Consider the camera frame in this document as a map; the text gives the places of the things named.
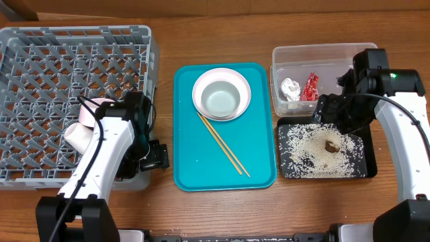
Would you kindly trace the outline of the grey plastic dish rack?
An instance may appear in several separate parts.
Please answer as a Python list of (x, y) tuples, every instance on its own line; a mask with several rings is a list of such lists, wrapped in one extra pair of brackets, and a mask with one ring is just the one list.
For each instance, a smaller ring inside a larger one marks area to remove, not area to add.
[(1, 189), (59, 188), (81, 158), (65, 140), (77, 97), (154, 97), (160, 48), (148, 26), (1, 30)]

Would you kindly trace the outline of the wooden chopstick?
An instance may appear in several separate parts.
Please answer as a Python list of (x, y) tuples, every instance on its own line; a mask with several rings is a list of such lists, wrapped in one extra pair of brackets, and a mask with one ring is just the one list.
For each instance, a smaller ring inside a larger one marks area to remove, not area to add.
[(242, 173), (245, 174), (247, 177), (250, 177), (249, 172), (245, 169), (244, 165), (239, 161), (239, 159), (237, 158), (237, 156), (233, 153), (233, 151), (227, 145), (227, 143), (223, 140), (223, 138), (218, 134), (218, 132), (216, 131), (216, 129), (211, 125), (211, 123), (208, 121), (208, 119), (206, 117), (204, 117), (204, 119), (208, 122), (210, 128), (213, 129), (215, 135), (220, 139), (221, 143), (226, 147), (226, 150), (230, 153), (230, 156), (232, 157), (233, 161), (238, 165), (238, 167), (240, 168), (240, 170), (242, 171)]
[(200, 118), (200, 120), (202, 121), (202, 123), (204, 124), (204, 126), (206, 127), (206, 129), (208, 130), (208, 132), (211, 134), (212, 138), (216, 141), (218, 146), (221, 148), (222, 152), (226, 155), (228, 160), (232, 163), (233, 167), (237, 170), (239, 175), (242, 175), (243, 174), (242, 171), (240, 170), (238, 165), (233, 161), (232, 157), (230, 156), (230, 153), (226, 150), (226, 147), (221, 143), (220, 139), (215, 135), (213, 129), (210, 128), (208, 122), (204, 119), (204, 117), (199, 112), (196, 112), (196, 113), (197, 113), (198, 117)]

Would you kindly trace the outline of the pink bowl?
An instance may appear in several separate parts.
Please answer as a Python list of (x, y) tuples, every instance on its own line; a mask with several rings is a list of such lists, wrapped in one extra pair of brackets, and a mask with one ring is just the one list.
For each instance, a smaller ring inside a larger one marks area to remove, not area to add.
[[(101, 97), (100, 98), (93, 98), (93, 99), (91, 99), (91, 101), (94, 101), (97, 104), (102, 104), (103, 102), (114, 102), (114, 100), (112, 100), (112, 99), (101, 98)], [(85, 101), (85, 104), (91, 109), (91, 111), (93, 113), (95, 113), (96, 109), (98, 109), (97, 105), (95, 105), (89, 101)], [(85, 108), (84, 106), (81, 106), (78, 121), (80, 124), (82, 124), (86, 127), (89, 127), (89, 128), (93, 128), (94, 124), (95, 124), (95, 118), (89, 113), (87, 108)]]

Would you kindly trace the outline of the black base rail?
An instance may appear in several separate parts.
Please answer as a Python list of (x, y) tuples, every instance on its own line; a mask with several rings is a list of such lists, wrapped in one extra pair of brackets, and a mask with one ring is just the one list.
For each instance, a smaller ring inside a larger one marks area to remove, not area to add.
[(181, 237), (179, 235), (152, 236), (149, 231), (120, 229), (121, 242), (336, 242), (340, 241), (332, 231), (323, 233), (295, 233), (280, 236), (245, 237)]

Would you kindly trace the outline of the white round plate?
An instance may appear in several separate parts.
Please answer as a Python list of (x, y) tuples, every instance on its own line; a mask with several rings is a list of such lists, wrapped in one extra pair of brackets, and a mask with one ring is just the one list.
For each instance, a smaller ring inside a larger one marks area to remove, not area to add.
[(251, 87), (238, 71), (215, 68), (200, 75), (192, 90), (197, 111), (208, 119), (229, 121), (242, 115), (251, 103)]

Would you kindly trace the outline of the teal plastic serving tray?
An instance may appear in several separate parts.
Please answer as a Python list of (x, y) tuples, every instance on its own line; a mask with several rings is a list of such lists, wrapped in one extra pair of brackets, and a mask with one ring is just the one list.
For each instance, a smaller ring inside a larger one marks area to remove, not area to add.
[(257, 63), (230, 63), (251, 88), (245, 112), (212, 126), (247, 170), (239, 174), (198, 116), (192, 89), (203, 73), (216, 65), (180, 68), (173, 88), (173, 177), (187, 192), (269, 187), (276, 179), (276, 156), (267, 75)]

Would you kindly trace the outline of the white tissue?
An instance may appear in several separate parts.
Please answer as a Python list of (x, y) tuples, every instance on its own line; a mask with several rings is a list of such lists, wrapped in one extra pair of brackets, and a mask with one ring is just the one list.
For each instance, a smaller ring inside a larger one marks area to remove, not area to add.
[(280, 86), (281, 92), (289, 102), (296, 102), (300, 100), (300, 85), (298, 82), (285, 78)]

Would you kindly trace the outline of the white paper cup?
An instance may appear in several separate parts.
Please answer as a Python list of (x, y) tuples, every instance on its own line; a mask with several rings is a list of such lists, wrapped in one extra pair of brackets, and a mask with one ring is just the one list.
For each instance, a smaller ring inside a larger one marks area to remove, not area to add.
[(85, 153), (92, 136), (93, 131), (79, 122), (73, 123), (64, 132), (64, 139), (81, 155)]

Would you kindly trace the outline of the grey bowl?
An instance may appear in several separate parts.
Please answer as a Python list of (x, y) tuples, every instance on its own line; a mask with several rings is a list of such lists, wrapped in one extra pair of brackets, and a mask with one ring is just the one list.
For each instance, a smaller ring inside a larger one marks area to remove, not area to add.
[(209, 84), (201, 95), (203, 113), (211, 118), (227, 118), (237, 110), (240, 101), (238, 89), (226, 81)]

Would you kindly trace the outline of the brown food scrap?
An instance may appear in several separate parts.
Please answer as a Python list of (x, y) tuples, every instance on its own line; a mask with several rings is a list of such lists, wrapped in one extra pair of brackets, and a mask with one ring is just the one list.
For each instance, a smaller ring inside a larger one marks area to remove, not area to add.
[(340, 148), (334, 142), (327, 140), (325, 142), (325, 150), (330, 153), (338, 153)]

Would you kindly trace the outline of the red snack wrapper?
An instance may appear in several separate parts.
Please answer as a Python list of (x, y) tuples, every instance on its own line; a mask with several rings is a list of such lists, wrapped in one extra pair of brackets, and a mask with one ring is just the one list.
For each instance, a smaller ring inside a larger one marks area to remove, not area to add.
[(300, 96), (301, 101), (316, 101), (318, 99), (318, 79), (319, 77), (315, 75), (315, 73), (309, 75), (302, 95)]

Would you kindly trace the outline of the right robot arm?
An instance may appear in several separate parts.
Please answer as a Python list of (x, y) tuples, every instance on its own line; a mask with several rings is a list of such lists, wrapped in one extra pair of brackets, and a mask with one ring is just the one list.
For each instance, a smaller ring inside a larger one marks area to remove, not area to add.
[(372, 223), (333, 225), (329, 241), (428, 241), (429, 121), (419, 73), (391, 69), (383, 48), (367, 48), (337, 83), (342, 93), (321, 95), (313, 118), (342, 134), (378, 120), (394, 163), (399, 203)]

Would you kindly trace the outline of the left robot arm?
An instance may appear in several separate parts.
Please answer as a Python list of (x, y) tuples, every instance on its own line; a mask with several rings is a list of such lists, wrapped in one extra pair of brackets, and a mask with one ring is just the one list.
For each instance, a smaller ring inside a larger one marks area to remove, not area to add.
[(141, 91), (103, 102), (90, 114), (93, 135), (68, 182), (36, 207), (41, 241), (148, 241), (140, 229), (118, 229), (108, 200), (121, 167), (150, 171), (169, 167), (167, 146), (151, 140), (155, 106)]

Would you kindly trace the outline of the clear plastic waste bin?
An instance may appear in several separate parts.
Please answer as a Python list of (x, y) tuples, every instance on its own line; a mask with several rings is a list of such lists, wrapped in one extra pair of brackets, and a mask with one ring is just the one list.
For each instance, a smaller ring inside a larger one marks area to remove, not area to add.
[(303, 90), (308, 77), (318, 77), (317, 89), (320, 95), (342, 93), (337, 79), (353, 68), (353, 57), (367, 49), (376, 48), (371, 42), (311, 44), (300, 46), (279, 46), (273, 49), (270, 68), (271, 96), (275, 113), (279, 117), (309, 116), (316, 107), (315, 101), (290, 102), (282, 93), (282, 82), (291, 79)]

